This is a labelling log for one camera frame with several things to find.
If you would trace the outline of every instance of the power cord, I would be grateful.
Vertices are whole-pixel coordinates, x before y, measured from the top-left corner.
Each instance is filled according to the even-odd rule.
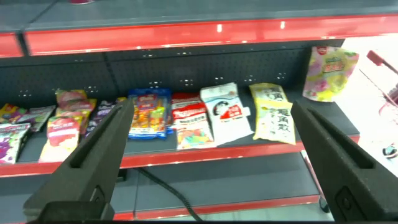
[[[191,204],[189,201],[177,190],[175,190],[173,187],[171,187],[169,184],[166,184],[163,180],[160,180],[158,177],[155,175],[151,174],[150,172],[146,171],[144,168],[135,168],[138,172],[140,172],[142,175],[148,177],[150,180],[154,181],[156,184],[159,184],[172,194],[174,194],[180,201],[185,205],[185,208],[187,208],[189,214],[196,220],[196,221],[202,221],[202,219],[196,214],[196,212],[192,209]]]

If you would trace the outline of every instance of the red shelf edge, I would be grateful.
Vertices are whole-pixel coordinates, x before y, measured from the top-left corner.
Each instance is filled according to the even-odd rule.
[[[0,33],[0,58],[22,56],[15,33]]]
[[[32,55],[344,39],[398,32],[398,14],[27,31]]]
[[[220,213],[220,212],[234,212],[240,210],[250,210],[259,208],[272,208],[289,205],[301,205],[306,203],[317,203],[319,195],[308,195],[301,197],[292,198],[280,198],[271,200],[261,200],[255,202],[239,202],[239,203],[228,203],[221,205],[206,205],[193,207],[197,214],[209,214],[209,213]],[[171,218],[178,216],[189,215],[186,208],[173,208],[164,210],[151,210],[136,212],[136,220],[148,220],[156,218]]]
[[[359,136],[351,136],[351,139],[358,142]],[[158,154],[143,154],[136,156],[125,156],[122,159],[120,168],[135,168],[145,166],[158,166],[167,164],[179,164],[186,162],[201,162],[220,159],[235,159],[242,157],[269,156],[300,152],[304,149],[303,143],[296,145],[275,143],[253,146],[219,147],[212,149],[197,149],[189,151],[166,152]],[[0,166],[1,177],[19,177],[27,175],[51,174],[61,162],[51,163],[25,163]]]

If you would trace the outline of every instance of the gray floor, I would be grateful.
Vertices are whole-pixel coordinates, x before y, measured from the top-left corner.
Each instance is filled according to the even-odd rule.
[[[317,203],[277,208],[263,208],[239,212],[200,215],[206,221],[333,221],[330,213],[324,213]],[[163,218],[162,221],[194,221],[191,216]]]

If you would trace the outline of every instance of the snack bag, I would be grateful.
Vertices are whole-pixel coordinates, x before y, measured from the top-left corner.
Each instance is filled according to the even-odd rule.
[[[303,96],[320,102],[334,102],[358,59],[357,53],[338,47],[312,47]]]
[[[30,131],[38,132],[42,129],[43,124],[48,120],[55,106],[45,106],[41,108],[31,108],[28,113],[22,115],[17,123],[30,123]]]
[[[94,118],[88,122],[88,127],[86,129],[85,137],[87,137],[94,129],[97,127],[102,119],[111,111],[111,109],[126,99],[126,97],[119,97],[116,99],[116,102],[109,102],[106,100],[101,101],[98,106],[98,111],[94,115]]]
[[[88,125],[88,117],[90,116],[90,110],[65,111],[57,108],[55,111],[55,116],[81,116],[80,134],[85,134]]]
[[[206,105],[197,103],[173,110],[177,149],[216,147],[206,118]]]
[[[26,109],[6,103],[0,110],[0,124],[15,123],[26,113]]]
[[[81,116],[55,116],[47,124],[47,142],[39,162],[62,162],[79,142]]]
[[[200,98],[206,103],[217,145],[253,133],[246,118],[250,111],[243,108],[235,83],[202,88]]]
[[[202,103],[198,93],[174,93],[172,95],[171,110],[174,111],[197,103]]]
[[[256,133],[253,139],[268,139],[296,144],[292,108],[289,102],[256,99]]]
[[[57,90],[55,91],[55,96],[60,106],[68,101],[87,99],[87,94],[84,90]]]
[[[287,97],[280,85],[271,83],[258,83],[250,85],[254,99],[287,102]]]
[[[133,89],[129,98],[134,101],[134,117],[129,139],[166,138],[166,108],[170,90],[166,88]]]
[[[0,126],[0,164],[14,164],[19,149],[26,140],[30,124],[4,124]]]

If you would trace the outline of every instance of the white package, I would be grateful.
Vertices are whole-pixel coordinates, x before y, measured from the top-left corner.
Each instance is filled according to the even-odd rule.
[[[243,108],[235,83],[202,88],[200,98],[205,102],[217,145],[234,141],[253,133],[248,108]]]

